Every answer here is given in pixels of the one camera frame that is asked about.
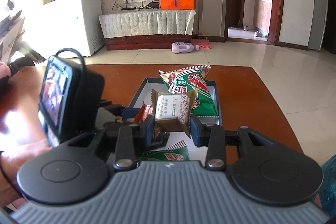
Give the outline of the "person's left hand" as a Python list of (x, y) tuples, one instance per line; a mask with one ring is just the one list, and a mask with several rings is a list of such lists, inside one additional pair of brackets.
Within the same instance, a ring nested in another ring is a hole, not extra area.
[(43, 75), (41, 67), (25, 67), (9, 79), (1, 95), (1, 207), (21, 197), (21, 165), (51, 149), (38, 119)]

